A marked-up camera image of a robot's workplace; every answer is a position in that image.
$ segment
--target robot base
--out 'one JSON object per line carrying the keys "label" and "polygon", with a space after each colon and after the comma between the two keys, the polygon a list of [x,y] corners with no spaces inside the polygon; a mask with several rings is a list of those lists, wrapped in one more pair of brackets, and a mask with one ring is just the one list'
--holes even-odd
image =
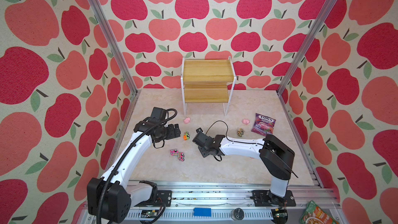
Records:
{"label": "robot base", "polygon": [[285,201],[286,207],[296,206],[296,201],[290,190],[286,190],[285,197],[283,198],[277,197],[275,195],[270,197],[270,193],[271,192],[269,190],[253,190],[252,197],[254,198],[254,205],[256,207],[283,207],[283,201]]}

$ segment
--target snack bag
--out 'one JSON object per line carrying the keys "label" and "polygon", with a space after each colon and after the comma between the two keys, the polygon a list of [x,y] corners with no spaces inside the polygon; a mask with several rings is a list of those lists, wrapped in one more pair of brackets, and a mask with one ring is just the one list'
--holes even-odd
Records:
{"label": "snack bag", "polygon": [[251,131],[263,136],[272,134],[275,122],[276,120],[273,118],[256,113],[256,120]]}
{"label": "snack bag", "polygon": [[307,204],[304,214],[300,218],[301,224],[339,224],[328,216],[314,201]]}

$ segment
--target blue block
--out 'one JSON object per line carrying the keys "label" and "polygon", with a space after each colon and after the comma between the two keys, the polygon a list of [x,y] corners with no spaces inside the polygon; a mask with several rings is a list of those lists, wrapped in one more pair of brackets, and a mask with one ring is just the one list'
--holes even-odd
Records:
{"label": "blue block", "polygon": [[211,217],[211,208],[194,208],[193,215]]}

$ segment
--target green snack bag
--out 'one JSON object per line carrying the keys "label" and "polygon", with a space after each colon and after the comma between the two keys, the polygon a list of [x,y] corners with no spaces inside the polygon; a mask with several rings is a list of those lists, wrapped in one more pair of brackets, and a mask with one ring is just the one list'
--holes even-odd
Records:
{"label": "green snack bag", "polygon": [[314,201],[307,204],[300,218],[301,224],[339,224],[336,220],[326,214]]}

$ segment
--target beige table surface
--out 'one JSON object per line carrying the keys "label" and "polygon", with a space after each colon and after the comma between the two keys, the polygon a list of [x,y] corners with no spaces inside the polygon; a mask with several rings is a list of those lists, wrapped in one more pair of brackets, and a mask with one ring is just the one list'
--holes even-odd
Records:
{"label": "beige table surface", "polygon": [[[197,145],[192,142],[197,128],[201,127],[206,132],[217,120],[223,120],[228,124],[230,137],[238,138],[236,131],[238,128],[243,128],[245,133],[242,138],[263,138],[251,132],[256,113],[259,113],[276,119],[273,134],[295,152],[293,171],[299,178],[292,175],[289,185],[314,185],[275,91],[235,90],[226,117],[221,103],[188,103],[187,117],[191,118],[191,122],[184,124],[180,89],[142,89],[118,156],[129,142],[136,123],[150,116],[153,107],[175,108],[178,114],[169,121],[169,124],[179,124],[182,135],[188,131],[191,138],[185,141],[181,136],[166,140],[165,146],[161,149],[149,147],[130,180],[270,184],[271,174],[260,159],[231,155],[223,156],[222,161],[217,162],[212,156],[203,158]],[[241,122],[243,118],[249,119],[250,124],[243,124]],[[211,137],[217,134],[225,135],[225,131],[225,124],[217,122],[208,135]],[[171,156],[171,149],[183,152],[185,161],[180,162]]]}

